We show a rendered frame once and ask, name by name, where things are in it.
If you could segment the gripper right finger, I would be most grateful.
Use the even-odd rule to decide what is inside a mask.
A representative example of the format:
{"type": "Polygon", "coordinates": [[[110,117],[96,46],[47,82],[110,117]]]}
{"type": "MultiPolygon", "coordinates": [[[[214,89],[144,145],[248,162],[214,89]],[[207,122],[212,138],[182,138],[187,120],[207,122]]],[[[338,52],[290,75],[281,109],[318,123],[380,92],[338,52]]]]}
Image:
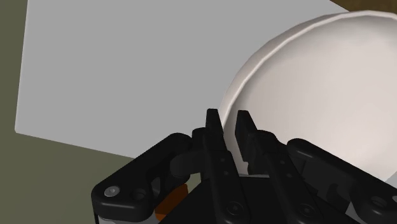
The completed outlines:
{"type": "Polygon", "coordinates": [[[287,224],[397,224],[397,188],[318,146],[295,138],[281,143],[237,113],[235,138],[249,173],[270,176],[287,224]]]}

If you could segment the white bowl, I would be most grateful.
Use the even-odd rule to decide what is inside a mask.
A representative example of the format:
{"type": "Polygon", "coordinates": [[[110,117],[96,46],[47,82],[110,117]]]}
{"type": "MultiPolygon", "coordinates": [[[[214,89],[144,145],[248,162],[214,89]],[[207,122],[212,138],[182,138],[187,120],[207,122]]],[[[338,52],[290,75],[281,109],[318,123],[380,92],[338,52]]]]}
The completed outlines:
{"type": "Polygon", "coordinates": [[[219,108],[237,170],[237,112],[285,143],[301,138],[397,188],[397,14],[351,11],[298,24],[242,66],[219,108]]]}

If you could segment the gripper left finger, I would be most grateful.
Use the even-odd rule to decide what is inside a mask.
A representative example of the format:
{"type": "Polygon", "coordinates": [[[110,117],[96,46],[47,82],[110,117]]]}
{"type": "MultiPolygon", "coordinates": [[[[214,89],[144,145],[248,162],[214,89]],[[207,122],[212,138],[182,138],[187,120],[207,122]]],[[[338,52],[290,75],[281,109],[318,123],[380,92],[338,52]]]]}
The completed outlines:
{"type": "Polygon", "coordinates": [[[216,224],[249,224],[250,213],[217,109],[191,136],[173,133],[96,184],[91,192],[99,220],[147,220],[173,190],[201,172],[209,180],[216,224]]]}

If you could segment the grey table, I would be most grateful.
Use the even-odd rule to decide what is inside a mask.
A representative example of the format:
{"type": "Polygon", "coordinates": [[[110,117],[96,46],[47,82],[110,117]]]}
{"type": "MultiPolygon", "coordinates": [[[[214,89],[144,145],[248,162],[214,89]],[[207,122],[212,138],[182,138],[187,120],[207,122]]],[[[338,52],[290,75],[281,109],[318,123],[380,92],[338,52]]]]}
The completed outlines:
{"type": "Polygon", "coordinates": [[[268,40],[331,0],[28,0],[15,131],[136,157],[189,134],[268,40]]]}

